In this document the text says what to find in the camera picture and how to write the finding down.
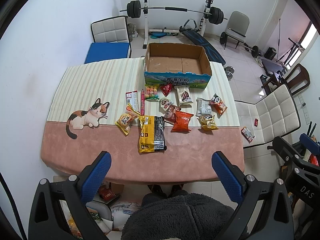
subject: striped tablecloth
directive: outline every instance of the striped tablecloth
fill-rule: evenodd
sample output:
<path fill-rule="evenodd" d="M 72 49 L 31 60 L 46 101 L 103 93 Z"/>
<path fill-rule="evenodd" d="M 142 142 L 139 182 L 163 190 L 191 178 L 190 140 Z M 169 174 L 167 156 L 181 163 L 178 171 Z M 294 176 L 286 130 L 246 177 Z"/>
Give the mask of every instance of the striped tablecloth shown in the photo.
<path fill-rule="evenodd" d="M 212 77 L 207 87 L 190 89 L 194 103 L 182 106 L 182 110 L 196 114 L 197 97 L 211 99 L 217 93 L 228 107 L 222 116 L 212 111 L 217 126 L 239 126 L 236 105 L 223 66 L 216 62 L 210 62 L 210 65 Z M 140 98 L 140 91 L 145 84 L 143 71 L 144 58 L 105 60 L 68 68 L 54 96 L 47 121 L 66 122 L 71 113 L 88 110 L 97 98 L 101 98 L 103 103 L 109 101 L 110 106 L 108 119 L 101 118 L 99 123 L 114 124 L 125 110 L 125 93 L 137 90 Z M 176 105 L 177 97 L 175 90 L 168 95 Z M 159 103 L 146 101 L 145 114 L 162 116 L 164 112 Z M 196 116 L 191 118 L 189 126 L 200 126 Z"/>

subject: orange chip bag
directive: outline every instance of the orange chip bag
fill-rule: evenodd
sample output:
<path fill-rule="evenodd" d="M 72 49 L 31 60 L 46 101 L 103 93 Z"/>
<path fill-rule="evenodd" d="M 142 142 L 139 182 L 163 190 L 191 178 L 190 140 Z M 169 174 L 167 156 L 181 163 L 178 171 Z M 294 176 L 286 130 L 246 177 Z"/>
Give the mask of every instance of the orange chip bag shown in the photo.
<path fill-rule="evenodd" d="M 193 114 L 176 111 L 176 122 L 171 129 L 171 132 L 190 132 L 191 130 L 188 128 L 188 124 L 190 122 Z"/>

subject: dark fleece jacket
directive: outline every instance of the dark fleece jacket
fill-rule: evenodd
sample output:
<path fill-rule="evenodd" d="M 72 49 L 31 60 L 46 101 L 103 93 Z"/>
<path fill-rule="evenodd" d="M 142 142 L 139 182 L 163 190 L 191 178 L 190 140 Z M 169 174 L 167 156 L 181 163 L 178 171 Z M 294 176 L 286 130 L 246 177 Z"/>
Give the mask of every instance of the dark fleece jacket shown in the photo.
<path fill-rule="evenodd" d="M 160 200 L 131 215 L 121 240 L 211 240 L 221 231 L 234 210 L 200 194 Z"/>

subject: person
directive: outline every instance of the person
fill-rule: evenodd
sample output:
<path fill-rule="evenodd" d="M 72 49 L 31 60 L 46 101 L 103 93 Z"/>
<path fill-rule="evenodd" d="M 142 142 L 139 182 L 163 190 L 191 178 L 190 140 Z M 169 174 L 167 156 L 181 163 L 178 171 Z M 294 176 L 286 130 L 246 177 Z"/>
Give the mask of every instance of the person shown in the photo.
<path fill-rule="evenodd" d="M 167 195 L 159 185 L 148 185 L 151 193 L 127 220 L 121 240 L 214 239 L 234 210 L 202 194 L 189 194 L 183 184 L 173 185 Z M 247 229 L 240 239 L 248 237 Z"/>

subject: cable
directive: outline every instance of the cable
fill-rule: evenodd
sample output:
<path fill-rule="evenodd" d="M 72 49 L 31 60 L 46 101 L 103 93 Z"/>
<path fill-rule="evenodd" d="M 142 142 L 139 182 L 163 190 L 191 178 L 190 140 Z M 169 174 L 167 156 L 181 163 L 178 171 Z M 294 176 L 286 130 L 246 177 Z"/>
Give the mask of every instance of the cable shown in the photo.
<path fill-rule="evenodd" d="M 13 210 L 13 213 L 14 213 L 14 216 L 16 218 L 16 221 L 17 221 L 17 224 L 18 224 L 18 227 L 19 227 L 19 230 L 20 230 L 20 233 L 21 233 L 21 236 L 22 236 L 22 239 L 23 240 L 28 240 L 27 239 L 27 236 L 26 236 L 26 233 L 23 229 L 23 226 L 22 226 L 22 223 L 21 223 L 21 219 L 20 219 L 20 216 L 19 216 L 19 212 L 18 212 L 18 209 L 17 209 L 17 206 L 16 206 L 16 203 L 14 202 L 14 199 L 11 195 L 11 192 L 8 188 L 8 185 L 6 184 L 6 182 L 4 181 L 4 178 L 2 177 L 2 174 L 0 172 L 0 182 L 2 184 L 2 187 L 4 188 L 4 191 L 6 192 L 8 198 L 9 198 L 9 201 L 10 201 L 10 204 L 11 204 L 11 207 L 12 207 L 12 210 Z"/>
<path fill-rule="evenodd" d="M 281 20 L 281 18 L 279 18 L 279 40 L 278 40 L 278 53 L 277 53 L 277 62 L 278 62 L 278 56 L 279 56 L 279 47 L 280 47 L 280 20 Z"/>

